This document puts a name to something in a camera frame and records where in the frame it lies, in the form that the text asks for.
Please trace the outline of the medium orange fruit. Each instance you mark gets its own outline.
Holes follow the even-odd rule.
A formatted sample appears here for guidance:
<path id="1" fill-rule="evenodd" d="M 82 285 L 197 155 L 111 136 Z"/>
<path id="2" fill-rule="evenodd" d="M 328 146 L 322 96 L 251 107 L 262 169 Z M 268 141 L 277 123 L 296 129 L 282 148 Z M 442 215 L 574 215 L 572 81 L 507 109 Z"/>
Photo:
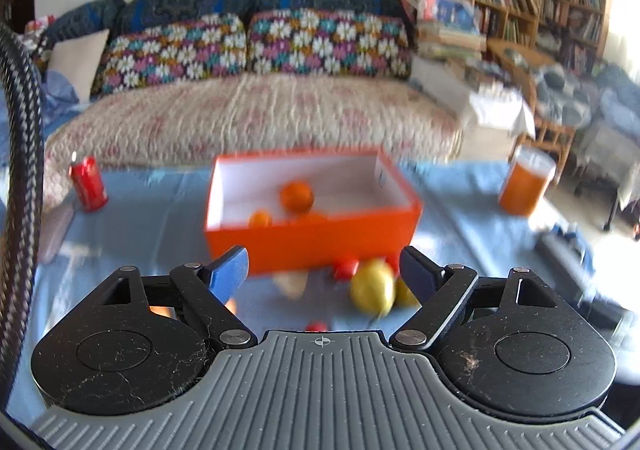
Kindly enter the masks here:
<path id="1" fill-rule="evenodd" d="M 296 223 L 316 223 L 327 221 L 329 217 L 326 214 L 319 213 L 318 211 L 308 211 L 306 214 L 297 215 L 293 221 Z"/>

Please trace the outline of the white pillow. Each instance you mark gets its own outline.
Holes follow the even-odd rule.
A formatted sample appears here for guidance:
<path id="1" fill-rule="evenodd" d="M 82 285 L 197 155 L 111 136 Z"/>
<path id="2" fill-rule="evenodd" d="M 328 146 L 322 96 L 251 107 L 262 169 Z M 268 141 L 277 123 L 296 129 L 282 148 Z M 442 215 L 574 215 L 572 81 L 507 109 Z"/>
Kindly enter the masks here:
<path id="1" fill-rule="evenodd" d="M 78 101 L 88 102 L 109 33 L 104 29 L 58 42 L 50 56 L 47 79 L 65 79 L 74 89 Z"/>

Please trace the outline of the dark blue sofa backrest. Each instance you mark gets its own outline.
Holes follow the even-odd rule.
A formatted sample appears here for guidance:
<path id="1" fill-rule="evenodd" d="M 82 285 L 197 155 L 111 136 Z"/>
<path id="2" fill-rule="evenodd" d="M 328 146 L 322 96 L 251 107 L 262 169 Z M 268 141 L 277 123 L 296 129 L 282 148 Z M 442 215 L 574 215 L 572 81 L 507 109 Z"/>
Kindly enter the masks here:
<path id="1" fill-rule="evenodd" d="M 400 18 L 410 42 L 414 25 L 400 0 L 94 0 L 55 17 L 42 34 L 47 46 L 108 30 L 112 39 L 148 27 L 194 20 L 208 14 L 234 14 L 248 23 L 257 12 L 284 9 L 354 11 Z"/>

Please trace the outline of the orange plastic jar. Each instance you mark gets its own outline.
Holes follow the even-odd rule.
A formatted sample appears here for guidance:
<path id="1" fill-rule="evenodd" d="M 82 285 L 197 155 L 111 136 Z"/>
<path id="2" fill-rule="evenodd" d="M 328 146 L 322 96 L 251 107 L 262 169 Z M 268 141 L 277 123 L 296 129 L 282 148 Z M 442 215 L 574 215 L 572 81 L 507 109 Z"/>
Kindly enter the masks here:
<path id="1" fill-rule="evenodd" d="M 533 214 L 555 176 L 555 161 L 533 147 L 518 147 L 498 197 L 499 206 L 512 216 Z"/>

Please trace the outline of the yellow lemon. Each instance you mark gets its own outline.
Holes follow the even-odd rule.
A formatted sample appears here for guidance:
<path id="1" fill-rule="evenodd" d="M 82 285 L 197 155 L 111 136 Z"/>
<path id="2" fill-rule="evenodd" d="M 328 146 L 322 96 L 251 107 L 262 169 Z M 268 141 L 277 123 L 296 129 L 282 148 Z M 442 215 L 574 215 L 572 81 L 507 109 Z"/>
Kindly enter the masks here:
<path id="1" fill-rule="evenodd" d="M 349 296 L 355 307 L 370 317 L 383 318 L 395 301 L 395 274 L 382 259 L 360 263 L 350 280 Z"/>
<path id="2" fill-rule="evenodd" d="M 401 277 L 395 281 L 395 303 L 397 308 L 418 308 L 420 300 L 413 295 L 411 289 Z"/>

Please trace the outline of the stack of books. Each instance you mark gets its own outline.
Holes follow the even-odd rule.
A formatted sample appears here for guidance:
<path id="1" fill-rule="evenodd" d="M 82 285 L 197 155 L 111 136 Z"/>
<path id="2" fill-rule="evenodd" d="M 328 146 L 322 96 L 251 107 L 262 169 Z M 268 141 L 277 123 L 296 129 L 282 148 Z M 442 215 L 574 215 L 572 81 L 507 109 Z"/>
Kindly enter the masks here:
<path id="1" fill-rule="evenodd" d="M 416 0 L 416 53 L 421 58 L 480 60 L 486 37 L 469 0 Z"/>

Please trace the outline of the right floral cushion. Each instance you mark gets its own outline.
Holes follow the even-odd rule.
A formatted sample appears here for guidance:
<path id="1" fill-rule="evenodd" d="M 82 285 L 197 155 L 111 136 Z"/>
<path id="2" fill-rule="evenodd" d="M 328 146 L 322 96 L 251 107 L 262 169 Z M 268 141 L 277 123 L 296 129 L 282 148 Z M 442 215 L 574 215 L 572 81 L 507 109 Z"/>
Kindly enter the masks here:
<path id="1" fill-rule="evenodd" d="M 260 12 L 247 31 L 247 69 L 254 74 L 406 79 L 411 58 L 397 17 L 354 11 Z"/>

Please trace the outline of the small orange fruit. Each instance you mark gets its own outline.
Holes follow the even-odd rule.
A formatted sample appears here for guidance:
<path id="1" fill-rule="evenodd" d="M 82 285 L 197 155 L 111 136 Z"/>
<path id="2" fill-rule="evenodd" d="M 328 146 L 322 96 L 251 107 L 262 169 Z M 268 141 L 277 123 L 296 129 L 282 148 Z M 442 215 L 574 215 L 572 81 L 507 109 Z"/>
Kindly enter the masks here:
<path id="1" fill-rule="evenodd" d="M 269 227 L 270 225 L 272 225 L 272 216 L 268 210 L 258 209 L 248 219 L 250 228 Z"/>

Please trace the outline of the quilted sofa cover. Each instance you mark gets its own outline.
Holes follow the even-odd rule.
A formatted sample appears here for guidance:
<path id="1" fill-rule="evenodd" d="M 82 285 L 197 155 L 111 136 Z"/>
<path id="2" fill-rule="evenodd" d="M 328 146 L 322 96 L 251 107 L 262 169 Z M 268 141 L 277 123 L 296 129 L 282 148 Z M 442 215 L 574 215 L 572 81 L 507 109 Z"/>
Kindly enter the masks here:
<path id="1" fill-rule="evenodd" d="M 73 154 L 103 170 L 203 166 L 216 156 L 382 149 L 401 162 L 446 163 L 463 132 L 446 110 L 390 78 L 253 75 L 163 84 L 100 98 L 46 142 L 44 206 L 70 193 Z"/>

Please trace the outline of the small red tomato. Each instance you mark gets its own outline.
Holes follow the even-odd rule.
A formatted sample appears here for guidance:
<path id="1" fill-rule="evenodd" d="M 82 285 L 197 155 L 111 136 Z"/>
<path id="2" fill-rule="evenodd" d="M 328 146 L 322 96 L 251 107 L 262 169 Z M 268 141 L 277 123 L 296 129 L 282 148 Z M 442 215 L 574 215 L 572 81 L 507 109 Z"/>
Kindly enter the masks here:
<path id="1" fill-rule="evenodd" d="M 305 326 L 306 332 L 328 332 L 329 326 L 324 322 L 311 322 Z"/>

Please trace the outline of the crumpled blue cloth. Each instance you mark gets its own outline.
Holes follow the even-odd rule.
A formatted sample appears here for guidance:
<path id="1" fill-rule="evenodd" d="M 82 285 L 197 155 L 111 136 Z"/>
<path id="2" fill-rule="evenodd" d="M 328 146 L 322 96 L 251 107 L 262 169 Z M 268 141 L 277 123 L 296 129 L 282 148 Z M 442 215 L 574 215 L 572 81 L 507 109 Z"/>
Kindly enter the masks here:
<path id="1" fill-rule="evenodd" d="M 74 86 L 63 74 L 47 70 L 41 80 L 43 94 L 42 122 L 45 126 L 63 116 L 79 103 Z"/>

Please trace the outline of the left floral cushion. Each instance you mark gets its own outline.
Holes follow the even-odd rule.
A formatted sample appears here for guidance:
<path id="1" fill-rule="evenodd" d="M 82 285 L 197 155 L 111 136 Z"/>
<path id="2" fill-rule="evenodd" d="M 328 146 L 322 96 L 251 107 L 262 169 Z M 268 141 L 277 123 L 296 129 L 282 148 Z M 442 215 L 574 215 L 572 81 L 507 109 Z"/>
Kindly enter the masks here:
<path id="1" fill-rule="evenodd" d="M 104 50 L 91 93 L 236 76 L 245 67 L 242 20 L 234 14 L 209 14 L 114 38 Z"/>

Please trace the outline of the large orange fruit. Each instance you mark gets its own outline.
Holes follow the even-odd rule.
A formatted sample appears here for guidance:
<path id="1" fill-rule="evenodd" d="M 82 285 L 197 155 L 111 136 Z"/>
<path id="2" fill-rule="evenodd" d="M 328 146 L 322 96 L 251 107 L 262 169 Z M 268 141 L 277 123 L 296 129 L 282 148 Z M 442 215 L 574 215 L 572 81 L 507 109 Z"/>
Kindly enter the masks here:
<path id="1" fill-rule="evenodd" d="M 280 188 L 279 199 L 288 214 L 306 214 L 314 206 L 314 191 L 307 182 L 294 180 Z"/>

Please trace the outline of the light blue table cloth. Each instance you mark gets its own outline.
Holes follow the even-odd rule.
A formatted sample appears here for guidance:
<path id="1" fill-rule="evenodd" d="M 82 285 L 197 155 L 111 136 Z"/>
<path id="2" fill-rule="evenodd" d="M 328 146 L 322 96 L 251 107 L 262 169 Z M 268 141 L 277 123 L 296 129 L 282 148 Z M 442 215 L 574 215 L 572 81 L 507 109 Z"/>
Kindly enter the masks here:
<path id="1" fill-rule="evenodd" d="M 562 222 L 548 201 L 529 219 L 506 214 L 498 193 L 509 170 L 504 162 L 408 164 L 406 179 L 423 202 L 412 246 L 439 263 L 463 263 L 486 277 L 515 266 L 533 269 L 548 285 L 556 273 L 534 250 L 537 232 Z M 30 373 L 35 344 L 88 293 L 121 266 L 164 275 L 185 262 L 210 262 L 203 234 L 210 171 L 153 169 L 104 173 L 110 201 L 96 213 L 77 210 L 58 254 L 36 275 L 22 361 L 9 415 L 24 424 L 44 411 Z M 380 329 L 390 334 L 410 309 L 393 310 L 373 323 L 350 302 L 346 286 L 329 271 L 251 277 L 234 294 L 239 318 L 256 334 L 303 329 L 312 322 L 333 331 Z"/>

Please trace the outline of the floral cushion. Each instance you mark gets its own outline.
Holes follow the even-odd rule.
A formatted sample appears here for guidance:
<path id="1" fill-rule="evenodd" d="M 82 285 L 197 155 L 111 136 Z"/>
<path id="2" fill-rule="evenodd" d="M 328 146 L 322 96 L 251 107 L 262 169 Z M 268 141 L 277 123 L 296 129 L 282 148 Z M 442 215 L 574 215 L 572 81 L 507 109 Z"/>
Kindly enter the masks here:
<path id="1" fill-rule="evenodd" d="M 242 20 L 234 14 L 209 14 L 114 38 L 104 50 L 91 93 L 236 76 L 245 67 Z"/>
<path id="2" fill-rule="evenodd" d="M 247 31 L 247 69 L 254 74 L 406 79 L 411 58 L 397 17 L 354 11 L 260 12 Z"/>

